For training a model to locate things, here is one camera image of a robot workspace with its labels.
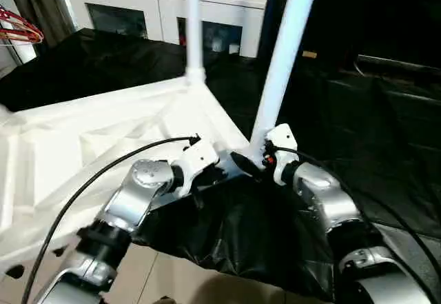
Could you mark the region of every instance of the black tarp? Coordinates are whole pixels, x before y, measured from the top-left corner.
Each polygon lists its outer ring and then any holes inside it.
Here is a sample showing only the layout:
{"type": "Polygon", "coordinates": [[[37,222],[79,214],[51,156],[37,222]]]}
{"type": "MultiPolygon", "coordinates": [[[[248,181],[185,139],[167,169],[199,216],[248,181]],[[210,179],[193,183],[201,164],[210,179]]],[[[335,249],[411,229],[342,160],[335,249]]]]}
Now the black tarp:
{"type": "MultiPolygon", "coordinates": [[[[265,80],[265,64],[205,53],[207,84],[247,136],[265,80]]],[[[0,81],[12,111],[180,76],[177,45],[82,30],[0,81]]],[[[372,221],[399,245],[422,278],[440,284],[418,247],[363,192],[393,206],[441,260],[441,93],[437,86],[387,83],[299,62],[279,122],[299,148],[326,161],[353,188],[372,221]]],[[[205,268],[253,278],[330,301],[332,254],[302,218],[293,192],[242,177],[155,211],[139,242],[205,268]]]]}

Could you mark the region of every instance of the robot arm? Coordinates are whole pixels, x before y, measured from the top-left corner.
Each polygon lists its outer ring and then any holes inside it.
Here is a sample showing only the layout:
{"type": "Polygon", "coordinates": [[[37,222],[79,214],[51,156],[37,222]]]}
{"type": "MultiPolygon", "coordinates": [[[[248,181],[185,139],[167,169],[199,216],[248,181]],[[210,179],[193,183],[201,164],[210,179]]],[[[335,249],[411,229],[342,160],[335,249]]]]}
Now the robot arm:
{"type": "MultiPolygon", "coordinates": [[[[270,131],[267,141],[282,148],[297,148],[288,125],[270,131]]],[[[328,238],[343,281],[337,303],[430,304],[337,179],[322,168],[300,163],[292,152],[271,153],[276,162],[274,181],[293,187],[307,206],[310,221],[318,223],[328,238]]]]}
{"type": "Polygon", "coordinates": [[[213,147],[199,141],[171,165],[147,159],[134,163],[93,224],[79,231],[81,240],[76,249],[34,303],[104,303],[100,292],[110,290],[116,270],[152,202],[163,195],[172,195],[175,200],[188,196],[193,180],[218,160],[213,147]]]}

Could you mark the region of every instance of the glass cabinet door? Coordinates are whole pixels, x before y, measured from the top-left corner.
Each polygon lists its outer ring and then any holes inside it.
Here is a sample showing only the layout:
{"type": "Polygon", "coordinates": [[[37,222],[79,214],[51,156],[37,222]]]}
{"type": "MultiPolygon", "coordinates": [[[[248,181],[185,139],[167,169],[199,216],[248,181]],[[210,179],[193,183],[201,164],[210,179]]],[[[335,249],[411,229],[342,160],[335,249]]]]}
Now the glass cabinet door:
{"type": "MultiPolygon", "coordinates": [[[[187,37],[185,34],[185,18],[177,18],[179,44],[186,45],[187,37]]],[[[242,27],[227,25],[224,23],[202,22],[202,42],[207,50],[216,52],[228,52],[236,54],[240,52],[240,42],[242,40],[242,27]]]]}
{"type": "Polygon", "coordinates": [[[158,0],[70,0],[76,26],[162,41],[158,0]]]}
{"type": "MultiPolygon", "coordinates": [[[[256,57],[263,9],[201,1],[203,46],[209,50],[256,57]]],[[[187,0],[159,0],[165,42],[184,45],[187,0]]]]}
{"type": "Polygon", "coordinates": [[[96,30],[148,39],[144,12],[100,4],[87,3],[86,6],[96,30]]]}

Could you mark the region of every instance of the tile floor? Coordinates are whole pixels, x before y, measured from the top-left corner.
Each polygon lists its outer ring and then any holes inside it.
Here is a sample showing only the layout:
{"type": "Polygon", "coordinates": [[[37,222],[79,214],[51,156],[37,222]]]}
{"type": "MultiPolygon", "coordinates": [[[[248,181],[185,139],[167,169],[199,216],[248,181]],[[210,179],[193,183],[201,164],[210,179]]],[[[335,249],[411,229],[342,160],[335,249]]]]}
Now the tile floor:
{"type": "MultiPolygon", "coordinates": [[[[43,261],[33,295],[64,259],[49,253],[43,261]]],[[[0,304],[19,304],[32,261],[23,264],[24,275],[0,282],[0,304]]],[[[228,276],[148,247],[132,245],[120,265],[119,277],[105,295],[109,304],[152,304],[169,296],[180,304],[319,304],[310,298],[286,293],[280,288],[228,276]]]]}

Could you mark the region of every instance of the black wire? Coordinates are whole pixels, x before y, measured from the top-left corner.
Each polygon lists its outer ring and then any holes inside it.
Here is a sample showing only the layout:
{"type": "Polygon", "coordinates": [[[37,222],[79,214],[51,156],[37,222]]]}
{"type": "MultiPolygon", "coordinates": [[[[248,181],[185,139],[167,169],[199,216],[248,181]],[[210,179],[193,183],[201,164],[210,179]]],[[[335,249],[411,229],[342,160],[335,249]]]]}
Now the black wire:
{"type": "MultiPolygon", "coordinates": [[[[335,179],[337,179],[337,181],[340,182],[342,188],[347,191],[348,195],[352,199],[355,199],[354,198],[355,195],[353,194],[351,188],[335,172],[330,170],[325,165],[325,163],[323,163],[322,161],[319,161],[319,160],[315,159],[313,156],[305,154],[304,152],[297,151],[295,149],[282,148],[282,147],[276,147],[276,146],[274,146],[272,148],[275,150],[287,151],[287,152],[292,152],[294,154],[298,154],[299,156],[303,157],[304,159],[311,161],[313,164],[320,166],[326,172],[330,173],[330,175],[332,175],[335,179]]],[[[424,244],[422,239],[417,235],[415,230],[413,230],[413,228],[392,207],[388,206],[386,203],[384,203],[380,199],[377,199],[376,197],[372,196],[368,192],[361,192],[361,194],[363,196],[367,197],[368,199],[370,199],[371,201],[373,201],[374,203],[381,206],[387,213],[392,215],[392,217],[409,233],[409,235],[413,238],[413,240],[420,246],[421,250],[426,254],[426,256],[430,260],[436,274],[438,275],[438,278],[441,281],[441,266],[440,266],[440,264],[438,263],[438,261],[436,260],[435,256],[432,254],[430,249],[424,244]]]]}
{"type": "Polygon", "coordinates": [[[61,222],[61,219],[63,218],[64,214],[67,212],[69,207],[75,202],[75,200],[84,192],[84,190],[87,189],[95,180],[97,180],[101,175],[103,175],[105,172],[113,168],[115,165],[118,165],[122,161],[125,161],[126,159],[129,159],[130,157],[134,156],[135,154],[138,154],[142,151],[145,151],[147,149],[156,147],[158,145],[169,143],[169,142],[176,142],[176,141],[186,141],[186,140],[192,140],[195,139],[195,137],[191,136],[183,136],[183,137],[176,137],[172,139],[165,139],[157,142],[153,142],[147,145],[144,145],[143,147],[136,149],[132,152],[129,152],[128,154],[125,154],[122,157],[119,157],[118,159],[115,159],[113,162],[107,164],[104,168],[99,170],[95,175],[93,175],[86,183],[84,183],[76,192],[75,194],[70,197],[69,201],[63,206],[58,216],[55,218],[54,223],[52,226],[50,226],[48,235],[46,235],[46,238],[43,242],[43,245],[41,246],[40,252],[35,259],[34,266],[32,266],[32,271],[29,275],[28,282],[26,283],[26,287],[23,293],[23,297],[21,298],[21,304],[27,304],[30,296],[30,292],[32,290],[32,286],[34,285],[35,276],[37,275],[37,272],[40,268],[41,262],[43,260],[44,254],[46,253],[46,250],[48,249],[50,240],[52,239],[52,236],[55,233],[55,230],[57,229],[59,223],[61,222]]]}

